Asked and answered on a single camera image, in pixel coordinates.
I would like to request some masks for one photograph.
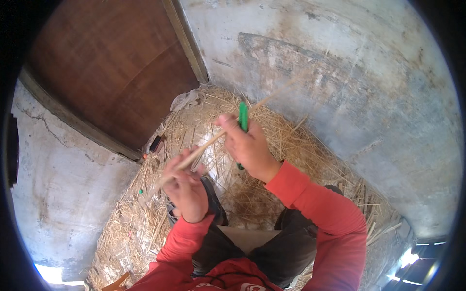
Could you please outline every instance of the black cord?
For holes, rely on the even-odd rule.
[[[256,278],[258,278],[259,280],[262,281],[262,284],[264,284],[264,287],[266,287],[267,289],[270,289],[272,291],[275,291],[275,289],[270,287],[267,283],[265,283],[264,279],[262,279],[261,277],[259,277],[257,275],[253,275],[253,274],[243,273],[243,272],[229,272],[229,273],[223,273],[223,274],[220,274],[220,275],[217,275],[217,276],[198,275],[196,277],[211,278],[212,280],[209,282],[209,284],[212,284],[212,282],[215,281],[215,280],[219,280],[223,284],[223,289],[226,290],[226,283],[220,277],[222,277],[224,275],[230,275],[230,274],[243,275],[243,276],[248,276],[248,277],[256,277]]]

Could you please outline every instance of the green utility knife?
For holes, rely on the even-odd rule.
[[[244,132],[247,132],[247,107],[246,99],[244,97],[241,98],[240,102],[240,114],[238,116],[238,124]],[[244,167],[240,163],[236,163],[236,166],[238,166],[238,169],[244,170]]]

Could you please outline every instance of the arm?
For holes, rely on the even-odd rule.
[[[313,277],[304,290],[357,290],[366,254],[366,222],[349,199],[311,183],[288,162],[280,164],[268,150],[260,124],[249,120],[243,132],[233,115],[216,121],[226,131],[225,147],[251,176],[288,208],[299,209],[318,227]]]
[[[197,252],[214,215],[198,223],[189,223],[180,217],[167,237],[165,246],[157,254],[157,261],[149,263],[149,270],[131,288],[131,291],[171,290],[174,286],[192,282],[192,255]]]
[[[149,270],[132,286],[132,291],[153,290],[155,286],[157,290],[172,290],[174,286],[192,282],[192,255],[200,249],[214,215],[207,213],[207,193],[200,180],[203,165],[196,172],[175,170],[190,153],[185,149],[164,169],[164,175],[175,178],[164,185],[164,191],[176,205],[180,217],[158,253],[157,261],[149,263]]]
[[[364,270],[367,227],[359,208],[287,161],[265,186],[319,228],[312,279],[303,290],[357,290]]]

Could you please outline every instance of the crack in wall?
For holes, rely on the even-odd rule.
[[[56,140],[58,140],[63,146],[65,146],[65,147],[67,147],[67,148],[75,148],[75,147],[70,147],[70,146],[66,145],[66,143],[65,143],[64,141],[62,141],[55,133],[53,133],[53,132],[50,130],[50,128],[48,127],[47,121],[46,121],[45,118],[44,118],[45,112],[42,113],[42,114],[39,115],[39,116],[32,116],[32,114],[31,114],[29,111],[27,111],[27,110],[25,110],[25,109],[21,109],[21,108],[19,108],[17,105],[16,105],[16,107],[17,107],[22,113],[26,114],[29,118],[31,118],[31,119],[36,119],[36,120],[42,120],[42,121],[44,122],[44,125],[45,125],[46,130],[47,130],[51,135],[53,135],[53,137],[54,137]]]
[[[94,162],[96,164],[98,164],[99,166],[105,166],[105,164],[101,164],[97,161],[95,161],[94,159],[92,159],[88,154],[87,154],[87,151],[85,149],[81,149],[81,148],[78,148],[78,147],[75,147],[75,146],[68,146],[63,140],[61,140],[53,131],[50,130],[50,128],[48,127],[48,124],[47,124],[47,121],[45,120],[44,118],[44,115],[45,115],[45,112],[40,114],[39,116],[33,116],[29,111],[27,111],[26,109],[22,109],[18,106],[18,104],[15,104],[15,107],[21,111],[22,113],[24,113],[26,116],[28,116],[29,118],[31,119],[36,119],[36,120],[42,120],[44,122],[44,125],[45,125],[45,129],[56,139],[58,140],[58,142],[63,145],[64,147],[66,148],[69,148],[69,149],[72,149],[72,148],[75,148],[75,149],[78,149],[78,150],[81,150],[81,151],[84,151],[85,152],[85,156],[86,158],[88,158],[91,162]]]
[[[87,153],[85,154],[85,156],[86,156],[86,158],[88,158],[91,162],[94,162],[94,163],[96,163],[96,164],[98,164],[98,165],[100,165],[100,166],[102,166],[102,167],[105,166],[104,164],[101,164],[101,163],[99,163],[99,162],[94,161]]]
[[[375,146],[381,144],[384,140],[379,138],[378,140],[372,142],[370,145],[364,147],[362,150],[358,151],[357,153],[355,153],[354,155],[351,156],[350,160],[352,160],[353,162],[362,154],[365,154],[367,152],[369,152],[370,150],[372,150]]]

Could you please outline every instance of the door frame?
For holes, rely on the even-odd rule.
[[[162,2],[196,78],[199,83],[207,84],[207,82],[209,82],[207,69],[202,60],[199,48],[196,45],[196,41],[194,40],[194,36],[190,31],[181,3],[179,0],[162,0]]]
[[[201,84],[208,83],[209,77],[207,75],[207,69],[184,16],[181,3],[179,0],[162,0],[162,2],[196,79]],[[39,84],[37,81],[38,78],[34,76],[33,71],[27,63],[23,65],[18,78],[42,106],[83,136],[115,154],[124,156],[130,160],[137,162],[141,158],[142,153],[140,151],[130,149],[87,120],[76,116],[67,106],[62,104],[55,95],[47,92],[47,90]]]
[[[31,95],[42,104],[45,109],[57,116],[61,121],[71,128],[89,138],[98,145],[114,152],[115,154],[127,157],[137,162],[142,153],[134,151],[124,144],[116,141],[114,138],[104,133],[88,121],[76,116],[69,108],[64,106],[59,99],[47,92],[36,80],[34,74],[28,68],[27,64],[23,65],[18,79],[31,93]]]

